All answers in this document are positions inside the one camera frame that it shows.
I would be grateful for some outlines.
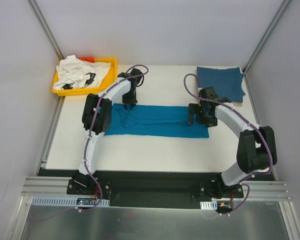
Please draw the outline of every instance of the gray wall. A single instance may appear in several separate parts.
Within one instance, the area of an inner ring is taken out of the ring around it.
[[[0,240],[34,173],[57,98],[57,57],[26,0],[0,1]]]
[[[244,66],[282,0],[37,0],[63,54]]]
[[[278,179],[300,220],[300,0],[294,0],[248,72],[262,125],[275,130]]]

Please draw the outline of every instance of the yellow bin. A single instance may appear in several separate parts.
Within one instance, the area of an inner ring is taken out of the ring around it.
[[[77,89],[67,89],[67,90],[54,90],[54,84],[59,80],[58,72],[55,71],[52,92],[58,94],[58,96],[73,96],[73,95],[87,95],[87,94],[97,94],[109,87],[117,79],[117,59],[115,57],[108,58],[95,58],[94,62],[111,63],[110,70],[108,74],[103,79],[99,87],[86,87]]]

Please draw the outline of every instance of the folded blue cloth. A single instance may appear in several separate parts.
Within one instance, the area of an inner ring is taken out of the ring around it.
[[[176,138],[208,138],[205,125],[188,125],[187,106],[136,105],[127,110],[112,106],[111,125],[105,135],[150,135]]]
[[[202,88],[214,87],[215,93],[220,98],[227,97],[237,103],[244,101],[243,96],[246,95],[242,90],[244,75],[239,67],[214,69],[198,66],[196,73]]]

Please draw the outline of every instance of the red cloth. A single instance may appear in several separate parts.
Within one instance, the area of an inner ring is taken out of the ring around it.
[[[79,59],[82,60],[82,61],[90,62],[90,63],[94,63],[95,62],[95,59],[92,56],[80,57]]]

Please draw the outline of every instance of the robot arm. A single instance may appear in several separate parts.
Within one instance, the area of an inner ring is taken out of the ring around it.
[[[127,108],[133,108],[137,101],[136,87],[141,80],[142,72],[136,68],[131,73],[121,73],[118,78],[106,90],[99,94],[90,93],[85,101],[82,122],[85,129],[85,144],[82,160],[78,167],[80,173],[87,175],[87,168],[91,174],[97,169],[97,158],[101,139],[111,124],[111,111],[113,103],[122,97],[122,103]]]
[[[234,105],[225,97],[219,98],[213,87],[207,87],[199,91],[201,98],[215,100],[230,106],[230,109],[216,103],[200,101],[199,104],[189,104],[189,124],[193,124],[194,115],[196,122],[204,124],[207,127],[218,125],[221,120],[228,128],[239,138],[236,162],[227,170],[218,174],[217,178],[206,187],[205,192],[211,197],[220,199],[223,193],[231,191],[246,177],[255,172],[268,169],[270,160],[265,146],[259,135],[250,126],[244,122],[231,109]],[[261,132],[269,146],[273,158],[273,165],[277,163],[277,152],[275,144],[274,131],[271,127],[261,127],[254,124]]]

